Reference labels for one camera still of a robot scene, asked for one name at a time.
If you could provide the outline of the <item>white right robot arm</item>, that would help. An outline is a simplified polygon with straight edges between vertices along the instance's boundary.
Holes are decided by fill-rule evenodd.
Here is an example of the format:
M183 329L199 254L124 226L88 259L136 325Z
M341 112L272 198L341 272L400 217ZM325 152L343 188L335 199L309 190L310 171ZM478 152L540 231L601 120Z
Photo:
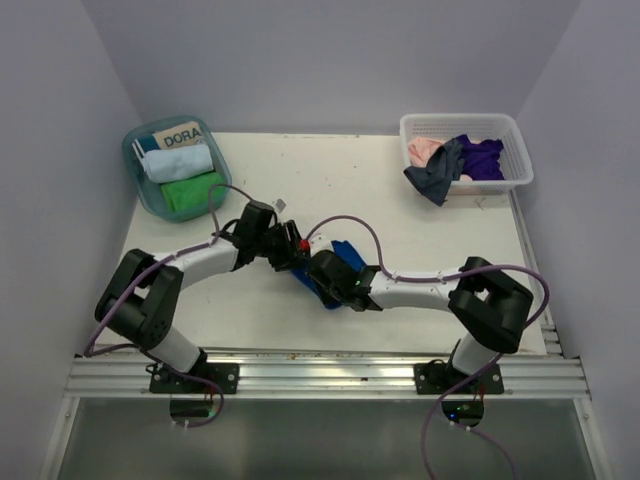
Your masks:
M423 281L387 276L380 266L356 270L336 253L322 250L309 261L307 274L322 293L355 311L416 308L453 314L466 335L451 354L445 379L461 393L480 382L480 369L497 355L518 351L533 304L527 287L481 257Z

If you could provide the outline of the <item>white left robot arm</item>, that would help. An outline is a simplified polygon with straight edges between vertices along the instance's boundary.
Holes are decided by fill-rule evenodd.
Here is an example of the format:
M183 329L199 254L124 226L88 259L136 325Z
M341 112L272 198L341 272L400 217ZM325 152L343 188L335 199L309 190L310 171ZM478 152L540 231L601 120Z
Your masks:
M309 256L309 242L294 221L280 222L273 207L251 201L229 227L200 244L157 255L128 251L96 305L95 319L100 330L110 329L173 369L182 390L197 392L207 383L208 369L201 349L173 326L181 292L257 258L279 272L302 267Z

